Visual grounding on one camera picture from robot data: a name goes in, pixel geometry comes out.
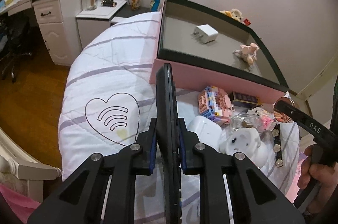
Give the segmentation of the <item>white earbuds case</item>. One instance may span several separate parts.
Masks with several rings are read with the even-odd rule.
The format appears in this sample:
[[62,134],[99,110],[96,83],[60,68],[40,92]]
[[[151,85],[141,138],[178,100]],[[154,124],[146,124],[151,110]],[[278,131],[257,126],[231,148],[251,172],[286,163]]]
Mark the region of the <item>white earbuds case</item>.
[[218,141],[222,134],[220,125],[198,115],[188,124],[187,130],[196,133],[200,142],[219,151]]

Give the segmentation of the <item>clear glass jar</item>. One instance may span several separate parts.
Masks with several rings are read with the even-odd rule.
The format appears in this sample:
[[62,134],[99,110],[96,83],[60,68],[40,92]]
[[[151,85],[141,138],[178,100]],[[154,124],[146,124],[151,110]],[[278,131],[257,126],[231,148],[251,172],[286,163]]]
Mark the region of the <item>clear glass jar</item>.
[[253,114],[238,114],[233,116],[230,121],[230,131],[232,133],[242,128],[255,128],[257,129],[261,125],[261,119],[258,115]]

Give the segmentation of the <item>blue yellow rectangular box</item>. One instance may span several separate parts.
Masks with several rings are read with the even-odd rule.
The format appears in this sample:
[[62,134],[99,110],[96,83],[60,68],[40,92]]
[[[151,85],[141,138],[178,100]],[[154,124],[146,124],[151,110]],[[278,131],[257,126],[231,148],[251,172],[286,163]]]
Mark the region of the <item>blue yellow rectangular box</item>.
[[262,102],[260,101],[259,97],[246,95],[239,92],[230,93],[229,98],[232,102],[232,105],[236,107],[245,107],[247,109],[253,109],[255,107],[262,105]]

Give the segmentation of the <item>pink pig doll figurine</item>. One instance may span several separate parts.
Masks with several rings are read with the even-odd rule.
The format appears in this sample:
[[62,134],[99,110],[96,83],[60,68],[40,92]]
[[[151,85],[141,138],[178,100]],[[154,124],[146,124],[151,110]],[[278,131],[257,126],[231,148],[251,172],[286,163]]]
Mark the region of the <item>pink pig doll figurine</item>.
[[250,43],[249,45],[240,45],[240,47],[239,50],[234,50],[233,54],[245,61],[249,68],[252,68],[257,60],[258,45]]

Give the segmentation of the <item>yellow plush toy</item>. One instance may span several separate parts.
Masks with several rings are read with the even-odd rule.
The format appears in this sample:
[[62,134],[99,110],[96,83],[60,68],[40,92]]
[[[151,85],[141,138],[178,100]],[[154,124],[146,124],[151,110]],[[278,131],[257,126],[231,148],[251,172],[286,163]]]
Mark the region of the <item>yellow plush toy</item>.
[[242,22],[242,19],[243,19],[242,13],[241,13],[240,10],[238,10],[236,8],[231,9],[230,11],[223,10],[223,11],[221,11],[221,13],[224,14],[224,15],[226,15],[226,16],[228,16],[228,17],[230,17],[230,18],[235,19],[238,22]]

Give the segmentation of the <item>rose gold metal cylinder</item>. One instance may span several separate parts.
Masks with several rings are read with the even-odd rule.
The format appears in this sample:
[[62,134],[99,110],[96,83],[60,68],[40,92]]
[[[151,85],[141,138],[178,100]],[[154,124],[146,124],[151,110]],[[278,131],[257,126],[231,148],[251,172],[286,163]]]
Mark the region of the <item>rose gold metal cylinder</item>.
[[279,98],[273,106],[273,115],[274,119],[279,123],[290,123],[292,121],[291,117],[285,113],[286,105],[295,106],[294,100],[289,97]]

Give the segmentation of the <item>blue white snack bag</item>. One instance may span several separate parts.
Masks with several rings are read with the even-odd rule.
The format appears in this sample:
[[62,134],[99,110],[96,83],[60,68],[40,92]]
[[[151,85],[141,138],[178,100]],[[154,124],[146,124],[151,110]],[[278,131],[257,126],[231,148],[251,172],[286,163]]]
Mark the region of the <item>blue white snack bag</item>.
[[151,0],[150,10],[151,12],[156,12],[159,9],[161,0]]

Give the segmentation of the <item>black jewelled hair clip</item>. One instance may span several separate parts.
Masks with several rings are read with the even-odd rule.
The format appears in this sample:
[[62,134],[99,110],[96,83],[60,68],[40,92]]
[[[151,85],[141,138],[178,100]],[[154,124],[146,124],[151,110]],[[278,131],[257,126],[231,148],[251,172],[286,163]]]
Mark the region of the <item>black jewelled hair clip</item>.
[[283,166],[282,159],[282,145],[281,145],[281,132],[280,125],[275,125],[274,129],[271,132],[273,137],[273,151],[275,153],[275,165],[280,168]]

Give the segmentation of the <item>pastel brick block toy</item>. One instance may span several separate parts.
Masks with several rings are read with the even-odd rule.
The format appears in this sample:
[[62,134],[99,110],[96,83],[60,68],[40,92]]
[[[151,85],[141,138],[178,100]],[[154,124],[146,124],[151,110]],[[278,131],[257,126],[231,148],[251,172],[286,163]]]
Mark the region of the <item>pastel brick block toy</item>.
[[198,95],[199,114],[219,124],[229,124],[234,106],[228,94],[216,86],[207,86]]

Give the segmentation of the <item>white desk with drawers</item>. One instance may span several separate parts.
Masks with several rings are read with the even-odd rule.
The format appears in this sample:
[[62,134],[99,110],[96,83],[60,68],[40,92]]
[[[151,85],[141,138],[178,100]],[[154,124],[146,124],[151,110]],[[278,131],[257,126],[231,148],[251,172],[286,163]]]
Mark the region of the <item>white desk with drawers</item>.
[[14,0],[1,14],[11,16],[30,8],[54,64],[71,66],[82,51],[76,16],[86,8],[86,0]]

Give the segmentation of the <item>white USB charger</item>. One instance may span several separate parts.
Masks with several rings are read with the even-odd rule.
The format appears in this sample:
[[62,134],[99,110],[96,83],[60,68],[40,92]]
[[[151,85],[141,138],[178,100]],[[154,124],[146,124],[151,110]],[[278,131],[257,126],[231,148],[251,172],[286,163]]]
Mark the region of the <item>white USB charger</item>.
[[196,26],[192,32],[192,36],[203,44],[215,41],[218,35],[219,32],[208,24]]

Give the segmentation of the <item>low black white cabinet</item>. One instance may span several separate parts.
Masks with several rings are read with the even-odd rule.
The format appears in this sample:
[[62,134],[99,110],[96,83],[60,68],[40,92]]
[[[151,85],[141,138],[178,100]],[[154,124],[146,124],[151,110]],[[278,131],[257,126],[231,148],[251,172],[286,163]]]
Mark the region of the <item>low black white cabinet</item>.
[[119,9],[114,14],[113,18],[110,20],[110,24],[115,25],[117,23],[124,21],[127,18],[147,12],[150,12],[149,8],[139,7],[138,9],[133,10],[130,5],[125,4],[121,9]]

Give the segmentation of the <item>black remote control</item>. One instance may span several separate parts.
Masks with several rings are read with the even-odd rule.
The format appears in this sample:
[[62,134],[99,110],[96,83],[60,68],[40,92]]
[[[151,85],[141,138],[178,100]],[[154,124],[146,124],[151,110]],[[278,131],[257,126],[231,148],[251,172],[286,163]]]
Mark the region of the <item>black remote control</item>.
[[181,223],[178,115],[172,68],[165,63],[156,73],[156,136],[163,168],[166,223]]

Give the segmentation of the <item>white bear night light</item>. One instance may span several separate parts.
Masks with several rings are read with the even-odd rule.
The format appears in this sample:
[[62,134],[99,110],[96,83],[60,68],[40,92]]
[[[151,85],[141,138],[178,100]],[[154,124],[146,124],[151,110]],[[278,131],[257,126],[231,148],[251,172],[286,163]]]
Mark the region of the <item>white bear night light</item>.
[[227,140],[219,144],[219,151],[227,155],[241,152],[258,168],[262,168],[268,158],[267,146],[261,141],[259,133],[254,127],[235,131]]

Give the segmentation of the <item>small white side cabinet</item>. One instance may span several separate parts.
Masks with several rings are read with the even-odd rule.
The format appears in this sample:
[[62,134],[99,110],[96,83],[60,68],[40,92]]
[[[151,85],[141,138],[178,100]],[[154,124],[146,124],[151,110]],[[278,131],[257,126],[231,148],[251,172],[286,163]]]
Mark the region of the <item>small white side cabinet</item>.
[[127,3],[126,0],[114,0],[113,7],[103,6],[99,0],[94,10],[84,10],[76,16],[77,28],[82,49],[85,49],[95,38],[110,28],[113,17]]

